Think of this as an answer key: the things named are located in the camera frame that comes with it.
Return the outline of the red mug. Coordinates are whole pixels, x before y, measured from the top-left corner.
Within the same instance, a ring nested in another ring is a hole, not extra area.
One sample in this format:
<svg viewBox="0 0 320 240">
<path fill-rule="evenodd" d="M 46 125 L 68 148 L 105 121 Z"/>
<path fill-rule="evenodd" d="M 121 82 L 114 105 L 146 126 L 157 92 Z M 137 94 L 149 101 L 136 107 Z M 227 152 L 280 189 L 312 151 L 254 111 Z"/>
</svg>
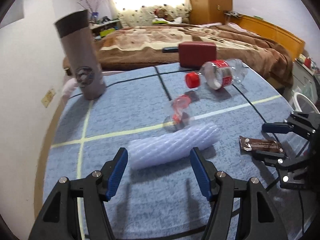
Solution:
<svg viewBox="0 0 320 240">
<path fill-rule="evenodd" d="M 312 60 L 310 57 L 306 57 L 305 60 L 304 60 L 304 66 L 306 66 L 306 68 L 311 68 L 311 63 L 312 63 Z"/>
</svg>

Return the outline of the crushed clear plastic cup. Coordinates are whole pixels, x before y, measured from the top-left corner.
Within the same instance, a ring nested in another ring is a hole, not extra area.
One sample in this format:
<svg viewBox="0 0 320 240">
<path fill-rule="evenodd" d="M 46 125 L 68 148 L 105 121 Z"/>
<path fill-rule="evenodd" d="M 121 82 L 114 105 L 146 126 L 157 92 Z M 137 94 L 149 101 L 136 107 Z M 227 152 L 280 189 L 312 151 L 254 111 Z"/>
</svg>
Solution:
<svg viewBox="0 0 320 240">
<path fill-rule="evenodd" d="M 166 117 L 163 121 L 166 131 L 173 133 L 195 124 L 191 103 L 192 100 L 187 95 L 180 95 L 166 103 Z"/>
</svg>

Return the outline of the brown chocolate wrapper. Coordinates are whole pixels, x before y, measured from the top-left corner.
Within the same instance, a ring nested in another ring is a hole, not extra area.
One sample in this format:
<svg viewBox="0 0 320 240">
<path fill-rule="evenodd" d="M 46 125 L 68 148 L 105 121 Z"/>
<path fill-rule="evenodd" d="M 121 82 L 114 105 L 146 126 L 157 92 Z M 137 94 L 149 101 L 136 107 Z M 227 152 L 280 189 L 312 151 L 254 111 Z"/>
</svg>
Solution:
<svg viewBox="0 0 320 240">
<path fill-rule="evenodd" d="M 273 153 L 284 153 L 281 143 L 275 140 L 253 139 L 239 137 L 240 148 L 244 151 L 266 151 Z"/>
</svg>

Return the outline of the wooden bed headboard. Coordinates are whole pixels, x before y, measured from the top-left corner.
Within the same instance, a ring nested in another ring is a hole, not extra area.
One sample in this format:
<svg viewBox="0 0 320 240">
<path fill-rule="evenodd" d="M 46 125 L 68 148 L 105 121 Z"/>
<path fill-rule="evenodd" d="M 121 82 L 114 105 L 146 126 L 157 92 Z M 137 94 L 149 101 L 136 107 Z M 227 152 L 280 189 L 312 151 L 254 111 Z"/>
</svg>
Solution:
<svg viewBox="0 0 320 240">
<path fill-rule="evenodd" d="M 230 21 L 247 31 L 281 44 L 290 52 L 293 59 L 304 51 L 305 42 L 301 38 L 275 24 L 247 15 L 231 16 Z"/>
</svg>

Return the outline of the white trash bin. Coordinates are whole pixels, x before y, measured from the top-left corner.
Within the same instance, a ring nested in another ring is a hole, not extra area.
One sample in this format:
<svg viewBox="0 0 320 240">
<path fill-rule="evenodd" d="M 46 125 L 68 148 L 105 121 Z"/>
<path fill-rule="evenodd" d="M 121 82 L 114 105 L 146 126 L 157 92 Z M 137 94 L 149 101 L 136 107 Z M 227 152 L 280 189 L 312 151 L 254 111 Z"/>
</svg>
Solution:
<svg viewBox="0 0 320 240">
<path fill-rule="evenodd" d="M 313 102 L 302 93 L 295 92 L 293 95 L 293 105 L 297 112 L 319 114 L 319 110 Z"/>
</svg>

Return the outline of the orange wooden wardrobe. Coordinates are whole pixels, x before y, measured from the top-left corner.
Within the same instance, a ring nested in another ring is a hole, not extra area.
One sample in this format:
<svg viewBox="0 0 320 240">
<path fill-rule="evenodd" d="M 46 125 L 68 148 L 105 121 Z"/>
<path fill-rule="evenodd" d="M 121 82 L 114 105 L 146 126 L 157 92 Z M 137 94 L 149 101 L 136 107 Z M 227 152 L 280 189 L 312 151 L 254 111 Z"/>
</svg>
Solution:
<svg viewBox="0 0 320 240">
<path fill-rule="evenodd" d="M 226 21 L 225 12 L 233 9 L 233 0 L 190 0 L 190 24 L 207 24 Z"/>
</svg>

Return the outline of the clear plastic water bottle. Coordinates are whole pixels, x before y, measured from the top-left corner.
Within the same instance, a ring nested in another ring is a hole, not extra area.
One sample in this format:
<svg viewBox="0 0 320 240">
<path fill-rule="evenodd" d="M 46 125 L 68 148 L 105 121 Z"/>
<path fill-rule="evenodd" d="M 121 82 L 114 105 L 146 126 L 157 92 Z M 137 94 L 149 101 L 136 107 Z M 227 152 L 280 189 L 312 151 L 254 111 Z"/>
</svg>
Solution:
<svg viewBox="0 0 320 240">
<path fill-rule="evenodd" d="M 188 88 L 199 88 L 206 83 L 209 88 L 219 90 L 233 83 L 242 83 L 249 67 L 240 59 L 214 60 L 205 62 L 200 70 L 185 75 Z"/>
</svg>

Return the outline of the white foam net sleeve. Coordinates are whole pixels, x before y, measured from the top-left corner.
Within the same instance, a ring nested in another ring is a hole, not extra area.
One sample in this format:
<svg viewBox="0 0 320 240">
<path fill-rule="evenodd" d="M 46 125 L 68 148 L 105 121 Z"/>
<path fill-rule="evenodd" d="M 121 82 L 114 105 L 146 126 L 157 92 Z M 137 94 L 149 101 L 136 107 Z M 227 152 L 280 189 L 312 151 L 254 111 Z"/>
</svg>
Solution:
<svg viewBox="0 0 320 240">
<path fill-rule="evenodd" d="M 128 145 L 133 170 L 158 166 L 187 157 L 194 147 L 205 150 L 220 139 L 220 129 L 212 122 L 193 125 L 174 133 L 132 140 Z"/>
</svg>

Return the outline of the black remote control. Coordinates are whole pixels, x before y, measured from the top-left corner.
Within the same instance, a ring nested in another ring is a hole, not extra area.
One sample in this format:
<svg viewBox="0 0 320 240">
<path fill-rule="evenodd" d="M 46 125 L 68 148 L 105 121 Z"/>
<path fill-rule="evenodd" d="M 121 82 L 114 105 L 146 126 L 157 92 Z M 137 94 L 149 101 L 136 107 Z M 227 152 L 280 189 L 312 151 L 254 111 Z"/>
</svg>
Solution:
<svg viewBox="0 0 320 240">
<path fill-rule="evenodd" d="M 162 53 L 178 53 L 178 47 L 165 47 L 162 49 Z"/>
</svg>

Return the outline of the blue grey table cloth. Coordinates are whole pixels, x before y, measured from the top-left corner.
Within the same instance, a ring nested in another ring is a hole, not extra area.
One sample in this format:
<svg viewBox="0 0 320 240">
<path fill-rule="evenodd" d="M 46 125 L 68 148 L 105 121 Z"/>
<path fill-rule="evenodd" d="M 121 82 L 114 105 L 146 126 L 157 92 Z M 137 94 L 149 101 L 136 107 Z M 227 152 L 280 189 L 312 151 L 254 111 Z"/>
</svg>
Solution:
<svg viewBox="0 0 320 240">
<path fill-rule="evenodd" d="M 189 161 L 190 149 L 197 146 L 230 176 L 258 178 L 288 238 L 298 239 L 314 218 L 314 195 L 282 189 L 276 170 L 253 160 L 239 145 L 240 137 L 268 138 L 263 123 L 287 118 L 289 103 L 251 69 L 242 84 L 217 91 L 188 89 L 185 74 L 173 63 L 107 76 L 105 93 L 93 101 L 68 81 L 43 195 L 60 177 L 84 178 L 124 147 L 129 161 L 116 196 L 106 204 L 115 236 L 199 239 L 210 207 Z"/>
</svg>

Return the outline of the purple dried flower vase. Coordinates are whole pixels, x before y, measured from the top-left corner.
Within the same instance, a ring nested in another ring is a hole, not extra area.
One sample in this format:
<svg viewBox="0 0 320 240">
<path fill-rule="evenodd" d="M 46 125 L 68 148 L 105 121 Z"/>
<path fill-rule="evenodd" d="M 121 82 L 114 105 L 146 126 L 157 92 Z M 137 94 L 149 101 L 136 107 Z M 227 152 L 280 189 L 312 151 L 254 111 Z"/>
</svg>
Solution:
<svg viewBox="0 0 320 240">
<path fill-rule="evenodd" d="M 78 5 L 82 7 L 82 9 L 88 10 L 89 21 L 92 23 L 99 22 L 99 6 L 102 0 L 80 0 Z"/>
</svg>

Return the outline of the teddy bear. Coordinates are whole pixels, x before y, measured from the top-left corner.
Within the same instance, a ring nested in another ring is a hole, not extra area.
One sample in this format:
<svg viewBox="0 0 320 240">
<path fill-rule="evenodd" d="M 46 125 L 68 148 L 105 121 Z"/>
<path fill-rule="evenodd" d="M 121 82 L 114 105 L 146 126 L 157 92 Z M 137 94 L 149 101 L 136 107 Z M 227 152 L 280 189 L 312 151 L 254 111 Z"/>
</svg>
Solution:
<svg viewBox="0 0 320 240">
<path fill-rule="evenodd" d="M 154 11 L 154 15 L 157 17 L 157 18 L 162 18 L 166 21 L 169 21 L 169 22 L 173 22 L 174 21 L 174 18 L 167 12 L 166 9 L 164 8 L 157 8 L 155 9 Z"/>
</svg>

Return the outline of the brown blanket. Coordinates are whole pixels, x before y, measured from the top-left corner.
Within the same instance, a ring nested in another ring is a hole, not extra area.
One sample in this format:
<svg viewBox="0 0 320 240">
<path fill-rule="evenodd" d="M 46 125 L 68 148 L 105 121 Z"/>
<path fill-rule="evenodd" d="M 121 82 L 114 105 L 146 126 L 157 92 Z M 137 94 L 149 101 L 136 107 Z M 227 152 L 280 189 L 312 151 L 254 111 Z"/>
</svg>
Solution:
<svg viewBox="0 0 320 240">
<path fill-rule="evenodd" d="M 275 79 L 285 87 L 293 84 L 291 55 L 279 43 L 258 35 L 221 25 L 197 27 L 189 24 L 153 25 L 116 30 L 93 48 L 103 70 L 134 70 L 160 64 L 176 63 L 178 53 L 164 53 L 163 48 L 189 42 L 215 45 L 213 55 L 219 60 L 240 59 L 265 80 Z"/>
</svg>

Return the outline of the white wall shelf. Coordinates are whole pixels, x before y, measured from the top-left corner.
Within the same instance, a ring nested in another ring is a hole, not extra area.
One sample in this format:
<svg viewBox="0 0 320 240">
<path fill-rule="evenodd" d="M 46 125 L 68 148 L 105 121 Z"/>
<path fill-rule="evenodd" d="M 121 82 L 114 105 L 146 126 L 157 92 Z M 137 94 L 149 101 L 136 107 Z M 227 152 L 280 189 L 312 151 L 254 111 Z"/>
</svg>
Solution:
<svg viewBox="0 0 320 240">
<path fill-rule="evenodd" d="M 99 41 L 104 38 L 106 35 L 119 30 L 122 28 L 121 22 L 119 19 L 106 21 L 104 23 L 99 24 L 89 24 L 89 28 L 91 29 L 93 38 L 95 41 Z"/>
</svg>

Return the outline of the dark red box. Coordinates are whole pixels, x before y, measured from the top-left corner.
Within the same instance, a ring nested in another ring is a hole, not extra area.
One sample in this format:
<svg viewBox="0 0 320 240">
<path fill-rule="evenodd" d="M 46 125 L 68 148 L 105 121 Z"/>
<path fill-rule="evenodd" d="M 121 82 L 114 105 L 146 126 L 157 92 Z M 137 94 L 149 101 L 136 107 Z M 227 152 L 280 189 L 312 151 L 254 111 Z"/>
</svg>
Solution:
<svg viewBox="0 0 320 240">
<path fill-rule="evenodd" d="M 178 45 L 178 56 L 181 67 L 200 69 L 204 63 L 216 60 L 216 45 L 203 41 L 182 42 Z"/>
</svg>

